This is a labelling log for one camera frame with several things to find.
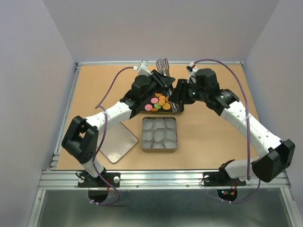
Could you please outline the metal tongs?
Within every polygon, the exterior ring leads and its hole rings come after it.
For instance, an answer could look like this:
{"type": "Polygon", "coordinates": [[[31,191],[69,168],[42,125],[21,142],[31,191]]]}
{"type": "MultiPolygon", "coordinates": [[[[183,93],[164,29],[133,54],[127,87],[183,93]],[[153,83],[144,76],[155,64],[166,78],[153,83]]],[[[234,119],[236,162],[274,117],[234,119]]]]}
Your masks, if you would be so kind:
{"type": "MultiPolygon", "coordinates": [[[[169,61],[167,58],[164,59],[158,59],[156,61],[156,68],[157,71],[160,72],[162,75],[166,77],[170,77],[170,72],[169,72],[169,61]]],[[[176,103],[170,102],[172,113],[173,114],[178,114],[180,113],[179,107],[176,103]]]]}

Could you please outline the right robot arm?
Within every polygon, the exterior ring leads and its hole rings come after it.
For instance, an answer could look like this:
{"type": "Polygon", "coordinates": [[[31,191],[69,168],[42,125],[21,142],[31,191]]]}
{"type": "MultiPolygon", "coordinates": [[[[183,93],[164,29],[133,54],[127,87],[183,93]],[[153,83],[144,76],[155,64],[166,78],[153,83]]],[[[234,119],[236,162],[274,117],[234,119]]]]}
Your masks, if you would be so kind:
{"type": "Polygon", "coordinates": [[[223,164],[223,170],[218,172],[220,183],[229,184],[236,178],[246,178],[248,171],[252,171],[261,181],[269,183],[290,166],[295,150],[294,142],[271,133],[246,110],[231,90],[221,89],[212,69],[194,69],[189,75],[189,79],[178,80],[169,101],[184,105],[204,102],[206,107],[246,137],[249,146],[258,154],[257,158],[247,161],[232,160],[223,164]]]}

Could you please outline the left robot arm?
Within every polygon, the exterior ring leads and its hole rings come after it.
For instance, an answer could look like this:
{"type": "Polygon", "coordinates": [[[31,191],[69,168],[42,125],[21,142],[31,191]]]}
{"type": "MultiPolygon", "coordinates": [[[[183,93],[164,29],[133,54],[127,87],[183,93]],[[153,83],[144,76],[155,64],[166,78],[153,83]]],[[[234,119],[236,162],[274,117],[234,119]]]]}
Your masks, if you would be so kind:
{"type": "Polygon", "coordinates": [[[94,186],[105,182],[105,168],[96,160],[106,136],[106,131],[113,126],[132,119],[143,108],[146,100],[152,94],[169,88],[175,78],[167,77],[156,70],[147,75],[138,75],[131,89],[112,107],[98,114],[82,118],[74,117],[62,140],[62,147],[73,156],[89,174],[89,181],[94,186]]]}

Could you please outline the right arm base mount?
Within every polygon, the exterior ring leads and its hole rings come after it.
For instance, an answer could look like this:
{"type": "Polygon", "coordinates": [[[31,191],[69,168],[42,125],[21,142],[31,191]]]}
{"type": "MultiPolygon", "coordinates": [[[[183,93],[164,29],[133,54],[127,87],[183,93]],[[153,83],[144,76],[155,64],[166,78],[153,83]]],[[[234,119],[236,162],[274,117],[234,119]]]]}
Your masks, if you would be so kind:
{"type": "Polygon", "coordinates": [[[203,172],[203,185],[206,187],[245,186],[239,178],[232,179],[225,172],[203,172]]]}

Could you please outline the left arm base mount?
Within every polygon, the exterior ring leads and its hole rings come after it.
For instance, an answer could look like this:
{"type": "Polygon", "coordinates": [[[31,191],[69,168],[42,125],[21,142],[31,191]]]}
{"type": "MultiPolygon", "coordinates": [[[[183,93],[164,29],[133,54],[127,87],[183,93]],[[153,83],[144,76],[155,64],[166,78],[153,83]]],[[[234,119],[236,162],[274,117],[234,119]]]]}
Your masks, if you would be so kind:
{"type": "MultiPolygon", "coordinates": [[[[96,178],[89,175],[86,171],[77,171],[75,175],[78,177],[79,188],[106,188],[108,185],[99,177],[96,178]]],[[[118,172],[105,172],[101,176],[112,186],[120,187],[121,174],[118,172]]]]}

